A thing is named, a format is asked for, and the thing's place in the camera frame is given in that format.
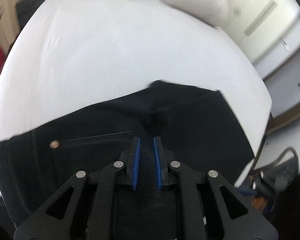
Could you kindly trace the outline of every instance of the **mattress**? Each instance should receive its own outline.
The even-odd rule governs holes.
[[[46,0],[0,76],[0,141],[155,80],[220,90],[258,151],[263,81],[225,32],[160,0]]]

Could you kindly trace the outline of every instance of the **blue object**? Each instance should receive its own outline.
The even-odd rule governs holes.
[[[134,156],[133,168],[132,168],[132,189],[136,190],[138,183],[139,164],[140,164],[140,138],[138,138],[136,154]]]
[[[153,138],[153,152],[154,152],[155,173],[157,177],[158,190],[161,191],[162,190],[161,167],[160,167],[157,139],[155,137]]]

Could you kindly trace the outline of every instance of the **folded black garment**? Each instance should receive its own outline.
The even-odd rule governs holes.
[[[117,160],[133,136],[141,138],[138,186],[119,193],[118,239],[176,238],[175,196],[156,188],[154,136],[193,170],[215,169],[232,184],[253,158],[220,92],[156,81],[0,142],[0,190],[13,222],[19,226],[77,171]]]

